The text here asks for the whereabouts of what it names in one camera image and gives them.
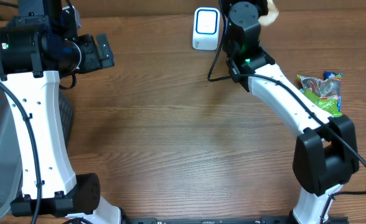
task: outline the wall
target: wall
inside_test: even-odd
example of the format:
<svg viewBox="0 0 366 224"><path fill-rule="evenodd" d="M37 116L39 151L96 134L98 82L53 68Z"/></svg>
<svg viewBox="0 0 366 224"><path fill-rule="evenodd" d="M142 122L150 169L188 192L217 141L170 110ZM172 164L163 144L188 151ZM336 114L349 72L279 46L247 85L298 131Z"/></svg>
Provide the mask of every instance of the wall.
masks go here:
<svg viewBox="0 0 366 224"><path fill-rule="evenodd" d="M17 0L4 0L17 3ZM200 6L218 5L217 0L71 0L82 17L192 14ZM366 0L274 0L280 11L311 9L364 9ZM0 18L9 20L17 10L0 6Z"/></svg>

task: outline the wooden table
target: wooden table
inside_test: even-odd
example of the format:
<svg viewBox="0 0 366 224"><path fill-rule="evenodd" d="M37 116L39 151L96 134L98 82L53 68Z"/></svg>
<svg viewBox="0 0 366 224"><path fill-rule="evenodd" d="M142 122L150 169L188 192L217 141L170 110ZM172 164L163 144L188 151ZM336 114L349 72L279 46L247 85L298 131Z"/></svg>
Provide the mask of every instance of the wooden table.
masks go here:
<svg viewBox="0 0 366 224"><path fill-rule="evenodd" d="M295 138L258 98L231 80L209 83L215 52L191 47L191 15L83 19L108 35L115 67L78 76L68 154L95 172L101 194L130 217L258 218L287 215L300 185ZM261 43L297 82L343 72L342 111L366 159L366 10L283 12ZM215 77L226 75L225 54ZM69 79L63 80L68 85ZM366 171L346 190L366 189ZM332 215L366 223L366 196L341 196ZM2 223L26 223L6 217ZM62 223L41 218L38 223Z"/></svg>

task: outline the perforated bin wall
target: perforated bin wall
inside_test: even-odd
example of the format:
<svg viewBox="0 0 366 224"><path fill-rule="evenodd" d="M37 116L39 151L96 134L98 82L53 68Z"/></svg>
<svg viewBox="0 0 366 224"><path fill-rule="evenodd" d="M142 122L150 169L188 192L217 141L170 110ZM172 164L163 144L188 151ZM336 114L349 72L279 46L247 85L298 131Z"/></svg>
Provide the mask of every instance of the perforated bin wall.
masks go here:
<svg viewBox="0 0 366 224"><path fill-rule="evenodd" d="M62 90L59 91L59 106L63 135L67 143L73 110ZM10 210L10 202L20 193L21 177L21 155L16 127L7 98L0 90L0 219Z"/></svg>

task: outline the pile of packages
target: pile of packages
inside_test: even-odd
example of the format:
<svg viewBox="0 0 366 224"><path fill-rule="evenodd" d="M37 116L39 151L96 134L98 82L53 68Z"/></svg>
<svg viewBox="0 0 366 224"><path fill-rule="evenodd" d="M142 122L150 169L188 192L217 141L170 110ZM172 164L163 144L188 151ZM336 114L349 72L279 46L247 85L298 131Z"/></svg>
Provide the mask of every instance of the pile of packages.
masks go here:
<svg viewBox="0 0 366 224"><path fill-rule="evenodd" d="M341 73L324 72L324 80L313 77L298 75L302 83L301 92L315 105L329 112L333 117L340 117L340 106L342 98L340 96Z"/></svg>

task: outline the gray bin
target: gray bin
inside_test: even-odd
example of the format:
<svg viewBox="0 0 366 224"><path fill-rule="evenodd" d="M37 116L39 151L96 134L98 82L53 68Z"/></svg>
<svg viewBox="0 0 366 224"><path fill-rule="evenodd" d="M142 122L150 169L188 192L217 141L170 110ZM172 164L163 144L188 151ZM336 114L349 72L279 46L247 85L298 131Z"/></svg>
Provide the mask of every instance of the gray bin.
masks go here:
<svg viewBox="0 0 366 224"><path fill-rule="evenodd" d="M60 117L65 142L72 127L72 106L59 91ZM10 202L21 193L22 165L16 127L6 96L0 90L0 219L10 211Z"/></svg>

